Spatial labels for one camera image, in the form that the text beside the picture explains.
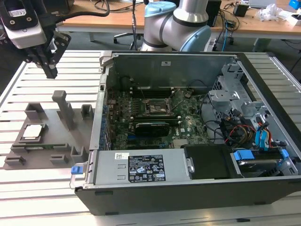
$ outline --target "motherboard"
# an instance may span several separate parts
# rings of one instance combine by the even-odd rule
[[[190,89],[108,91],[111,150],[180,148],[209,137]]]

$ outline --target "wooden desk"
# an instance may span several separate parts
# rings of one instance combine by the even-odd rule
[[[223,0],[221,8],[223,9],[231,0]],[[277,0],[278,7],[286,9],[289,0]],[[117,9],[131,5],[131,3],[121,3],[110,1],[110,8]],[[144,5],[136,7],[137,33],[143,33],[144,29]],[[73,12],[78,11],[93,11],[99,12],[90,0],[75,0],[72,8]],[[245,17],[238,17],[240,26],[233,33],[234,37],[249,37],[249,38],[269,38],[269,39],[301,39],[301,26],[290,26],[288,22],[282,21],[265,21],[261,22],[254,18],[257,9],[247,11]],[[236,21],[234,17],[226,13],[226,18]],[[217,35],[222,30],[222,20],[218,17],[215,27],[212,27],[213,35]],[[58,27],[59,31],[73,32],[132,32],[132,14],[128,13],[110,13],[107,17],[95,16],[79,16],[68,19],[63,26]]]

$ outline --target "power supply label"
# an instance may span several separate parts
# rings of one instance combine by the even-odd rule
[[[166,181],[162,155],[140,155],[128,157],[128,181]]]

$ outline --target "circuit board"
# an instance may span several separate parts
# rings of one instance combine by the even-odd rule
[[[209,143],[208,134],[198,114],[199,96],[191,93],[190,90],[178,89],[168,98],[134,98],[129,92],[110,93],[108,106],[111,149],[164,149]],[[135,119],[140,117],[143,118],[143,123],[156,123],[159,118],[157,115],[166,116],[166,124],[170,125],[168,135],[136,136]]]

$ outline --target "aluminum profile table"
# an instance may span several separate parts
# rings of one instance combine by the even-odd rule
[[[51,81],[34,64],[20,66],[0,99],[0,165],[26,118],[24,109],[28,102],[57,108],[51,96],[54,90],[63,89],[73,108],[80,108],[83,103],[95,106],[99,55],[100,51],[66,51],[57,65],[59,75]],[[299,83],[275,57],[262,53],[246,55],[301,129]],[[0,170],[0,225],[300,225],[301,192],[271,205],[93,216],[69,188],[70,176],[70,169]],[[238,218],[250,222],[239,223]]]

